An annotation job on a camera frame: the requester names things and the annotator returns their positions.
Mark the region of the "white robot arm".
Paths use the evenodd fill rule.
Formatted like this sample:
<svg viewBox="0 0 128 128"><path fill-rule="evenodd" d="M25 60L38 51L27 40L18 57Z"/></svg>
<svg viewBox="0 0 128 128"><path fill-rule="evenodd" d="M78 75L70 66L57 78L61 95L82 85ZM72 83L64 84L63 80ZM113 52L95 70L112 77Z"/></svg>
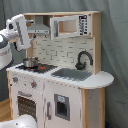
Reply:
<svg viewBox="0 0 128 128"><path fill-rule="evenodd" d="M0 30L0 70L7 67L12 61L11 43L16 44L16 49L21 51L31 46L26 24L28 21L23 14L16 15L6 21L6 28Z"/></svg>

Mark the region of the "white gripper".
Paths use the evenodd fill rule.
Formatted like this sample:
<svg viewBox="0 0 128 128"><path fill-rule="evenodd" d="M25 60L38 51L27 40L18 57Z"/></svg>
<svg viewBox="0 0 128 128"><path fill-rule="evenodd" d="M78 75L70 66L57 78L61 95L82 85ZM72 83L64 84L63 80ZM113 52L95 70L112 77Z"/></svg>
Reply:
<svg viewBox="0 0 128 128"><path fill-rule="evenodd" d="M28 21L23 14L16 15L6 21L7 38L9 40L16 39L16 47L18 51L31 47L32 38L28 35L26 24Z"/></svg>

